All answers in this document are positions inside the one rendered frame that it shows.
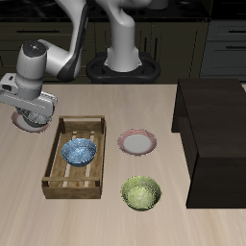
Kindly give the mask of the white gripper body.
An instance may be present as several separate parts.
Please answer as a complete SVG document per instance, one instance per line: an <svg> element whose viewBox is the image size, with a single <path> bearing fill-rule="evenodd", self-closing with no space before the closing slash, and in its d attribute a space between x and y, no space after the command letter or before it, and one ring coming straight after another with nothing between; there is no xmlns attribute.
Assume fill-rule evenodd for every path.
<svg viewBox="0 0 246 246"><path fill-rule="evenodd" d="M10 92L0 90L0 102L16 108L21 108L23 110L37 112L46 116L52 116L55 106L58 103L58 98L53 94L41 92L38 98L27 100Z"/></svg>

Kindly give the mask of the black bowl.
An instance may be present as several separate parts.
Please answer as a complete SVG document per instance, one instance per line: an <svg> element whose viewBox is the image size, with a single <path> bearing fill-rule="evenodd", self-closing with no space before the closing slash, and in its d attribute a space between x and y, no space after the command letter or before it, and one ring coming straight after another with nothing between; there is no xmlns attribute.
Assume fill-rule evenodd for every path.
<svg viewBox="0 0 246 246"><path fill-rule="evenodd" d="M46 116L37 112L21 110L20 111L24 121L31 127L41 128L48 124L51 120L51 116Z"/></svg>

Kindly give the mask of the white plate with pink rim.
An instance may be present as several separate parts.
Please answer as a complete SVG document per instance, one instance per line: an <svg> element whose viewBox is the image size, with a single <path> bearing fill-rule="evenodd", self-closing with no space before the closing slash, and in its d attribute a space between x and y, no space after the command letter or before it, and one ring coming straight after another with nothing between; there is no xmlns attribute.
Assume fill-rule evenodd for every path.
<svg viewBox="0 0 246 246"><path fill-rule="evenodd" d="M151 153L157 147L157 138L144 129L130 129L117 139L119 149L133 156L143 156Z"/></svg>
<svg viewBox="0 0 246 246"><path fill-rule="evenodd" d="M13 125L18 128L21 131L31 133L31 134L40 134L45 132L49 128L49 124L46 124L45 126L42 126L40 128L35 128L30 125L28 125L21 114L19 114L17 111L15 111L12 114L12 123Z"/></svg>

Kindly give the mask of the blue bowl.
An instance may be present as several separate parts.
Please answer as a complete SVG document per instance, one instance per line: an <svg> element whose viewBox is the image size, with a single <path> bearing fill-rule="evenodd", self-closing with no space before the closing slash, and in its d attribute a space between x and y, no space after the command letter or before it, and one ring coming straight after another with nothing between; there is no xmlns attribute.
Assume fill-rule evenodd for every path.
<svg viewBox="0 0 246 246"><path fill-rule="evenodd" d="M92 162L97 153L96 144L86 138L75 138L61 148L62 158L71 166L83 167Z"/></svg>

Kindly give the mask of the green bowl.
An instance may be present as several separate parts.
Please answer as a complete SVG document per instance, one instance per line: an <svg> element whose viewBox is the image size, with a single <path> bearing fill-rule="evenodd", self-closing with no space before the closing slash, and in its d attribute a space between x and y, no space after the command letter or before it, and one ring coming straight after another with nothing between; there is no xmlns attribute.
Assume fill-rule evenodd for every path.
<svg viewBox="0 0 246 246"><path fill-rule="evenodd" d="M161 189L150 177L134 176L121 186L121 197L131 209L146 211L159 202Z"/></svg>

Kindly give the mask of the wooden slat tray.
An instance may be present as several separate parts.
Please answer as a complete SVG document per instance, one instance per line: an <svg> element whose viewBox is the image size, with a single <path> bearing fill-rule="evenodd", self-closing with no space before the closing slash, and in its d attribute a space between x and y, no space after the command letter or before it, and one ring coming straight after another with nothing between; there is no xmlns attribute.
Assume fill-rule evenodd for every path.
<svg viewBox="0 0 246 246"><path fill-rule="evenodd" d="M41 187L47 199L100 199L102 194L106 119L102 115L60 116ZM92 140L97 153L84 167L68 164L62 146L74 138Z"/></svg>

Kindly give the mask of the dark kitchen cupboards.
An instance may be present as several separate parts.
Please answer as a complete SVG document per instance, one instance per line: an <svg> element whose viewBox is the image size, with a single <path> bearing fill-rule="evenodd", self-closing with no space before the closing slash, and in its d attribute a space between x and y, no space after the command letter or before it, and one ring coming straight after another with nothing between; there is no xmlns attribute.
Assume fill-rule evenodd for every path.
<svg viewBox="0 0 246 246"><path fill-rule="evenodd" d="M135 20L135 46L160 64L159 84L200 75L209 27L203 0L169 0L163 11L126 13ZM0 0L0 77L15 71L24 41L46 39L68 49L71 34L72 24L55 0Z"/></svg>

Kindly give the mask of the dark wooden cabinet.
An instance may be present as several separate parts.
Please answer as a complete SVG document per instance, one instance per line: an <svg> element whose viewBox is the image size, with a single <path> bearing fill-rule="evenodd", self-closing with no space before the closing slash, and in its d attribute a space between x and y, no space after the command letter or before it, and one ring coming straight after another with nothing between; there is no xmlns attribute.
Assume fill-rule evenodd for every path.
<svg viewBox="0 0 246 246"><path fill-rule="evenodd" d="M181 135L189 209L246 209L246 91L237 79L180 79L171 131Z"/></svg>

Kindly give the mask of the grey drawer unit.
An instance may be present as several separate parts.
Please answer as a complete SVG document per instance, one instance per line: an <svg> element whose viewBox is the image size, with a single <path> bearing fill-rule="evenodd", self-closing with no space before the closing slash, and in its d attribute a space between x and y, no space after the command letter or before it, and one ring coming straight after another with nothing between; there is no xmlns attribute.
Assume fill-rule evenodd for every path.
<svg viewBox="0 0 246 246"><path fill-rule="evenodd" d="M246 83L246 20L209 23L201 78L237 78Z"/></svg>

